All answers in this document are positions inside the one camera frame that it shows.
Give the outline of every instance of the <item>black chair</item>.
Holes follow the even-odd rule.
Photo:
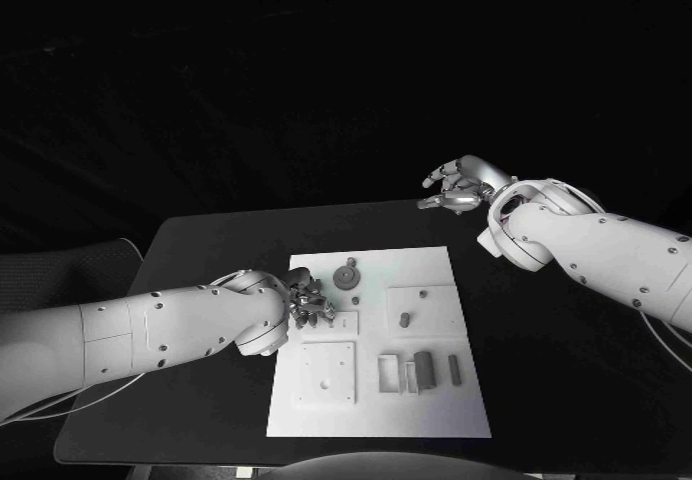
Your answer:
[[[0,255],[0,322],[3,313],[124,297],[142,260],[127,239],[56,252]],[[75,398],[42,414],[68,410]],[[65,420],[62,416],[0,427],[0,478],[126,479],[127,466],[56,463],[54,445]]]

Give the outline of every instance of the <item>table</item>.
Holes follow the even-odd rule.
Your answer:
[[[485,251],[485,225],[485,209],[457,217],[418,210],[415,199],[172,218],[130,294],[244,268],[281,275],[294,254],[447,246],[492,439],[267,438],[276,356],[242,357],[231,346],[72,414],[56,460],[273,467],[404,451],[524,472],[692,473],[689,372],[632,309],[555,263],[531,273]],[[77,405],[123,383],[91,388]]]

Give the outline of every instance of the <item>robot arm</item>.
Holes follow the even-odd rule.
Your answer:
[[[241,270],[212,285],[3,316],[0,419],[38,401],[218,353],[271,355],[299,325],[333,320],[306,268]]]
[[[518,181],[467,155],[424,181],[443,193],[418,208],[457,214],[490,203],[479,243],[535,272],[555,258],[567,275],[635,310],[692,332],[692,245],[689,237],[620,215],[554,179]]]

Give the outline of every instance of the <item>black curtain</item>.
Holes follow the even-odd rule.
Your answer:
[[[173,216],[423,198],[467,153],[692,233],[691,8],[554,3],[18,20],[0,252],[123,236],[146,251]]]

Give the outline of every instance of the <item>robotic hand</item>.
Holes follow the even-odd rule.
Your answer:
[[[441,194],[418,208],[444,207],[457,215],[490,204],[479,243],[535,272],[555,258],[567,275],[635,310],[692,332],[692,245],[689,237],[622,215],[567,183],[518,181],[473,155],[428,175]]]
[[[240,270],[209,285],[9,314],[0,335],[0,422],[33,403],[218,353],[271,355],[297,328],[333,322],[307,268]]]

